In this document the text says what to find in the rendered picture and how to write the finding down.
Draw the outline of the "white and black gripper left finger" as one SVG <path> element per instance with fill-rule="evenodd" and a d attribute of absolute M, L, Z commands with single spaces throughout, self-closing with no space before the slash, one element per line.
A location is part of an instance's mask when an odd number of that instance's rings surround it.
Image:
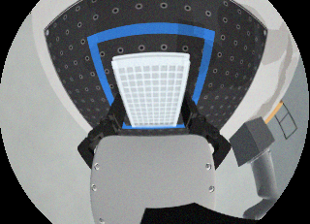
<path fill-rule="evenodd" d="M 117 131 L 121 131 L 126 109 L 123 104 L 120 93 L 117 93 L 113 103 L 108 111 L 108 115 L 101 118 L 100 124 L 93 128 L 86 137 L 77 147 L 77 151 L 88 165 L 92 168 L 94 149 L 98 145 L 101 138 L 118 135 Z"/>

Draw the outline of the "blue tape outline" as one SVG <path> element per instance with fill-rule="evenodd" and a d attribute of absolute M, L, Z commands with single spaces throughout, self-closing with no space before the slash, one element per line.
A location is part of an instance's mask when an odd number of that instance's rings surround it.
<path fill-rule="evenodd" d="M 90 48 L 90 52 L 92 55 L 92 59 L 102 85 L 104 92 L 108 98 L 108 102 L 111 105 L 114 98 L 109 88 L 109 83 L 103 68 L 103 64 L 101 61 L 100 53 L 98 50 L 98 43 L 103 41 L 132 36 L 132 35 L 140 35 L 140 34 L 179 34 L 179 35 L 188 35 L 199 38 L 204 38 L 204 47 L 201 59 L 201 67 L 195 87 L 195 91 L 192 97 L 192 100 L 195 101 L 196 105 L 199 101 L 202 87 L 204 84 L 204 80 L 206 77 L 206 73 L 209 66 L 209 61 L 211 57 L 211 52 L 213 48 L 214 35 L 215 31 L 201 28 L 198 26 L 192 26 L 187 24 L 179 24 L 179 23 L 165 23 L 165 22 L 152 22 L 152 23 L 139 23 L 139 24 L 131 24 L 120 26 L 116 28 L 112 28 L 94 35 L 87 37 L 88 45 Z M 182 128 L 184 127 L 184 123 L 181 125 L 176 125 L 176 127 L 159 127 L 159 128 L 137 128 L 132 126 L 126 126 L 123 122 L 122 129 L 165 129 L 165 128 Z"/>

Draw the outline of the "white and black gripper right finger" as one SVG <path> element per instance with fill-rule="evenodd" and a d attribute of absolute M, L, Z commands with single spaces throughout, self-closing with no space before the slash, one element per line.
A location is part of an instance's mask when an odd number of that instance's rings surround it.
<path fill-rule="evenodd" d="M 216 127 L 206 122 L 204 115 L 199 114 L 195 101 L 192 100 L 189 91 L 184 93 L 180 110 L 184 126 L 190 130 L 188 134 L 203 135 L 208 143 L 212 144 L 214 148 L 212 157 L 216 171 L 231 150 L 231 144 L 220 135 L 220 131 Z"/>

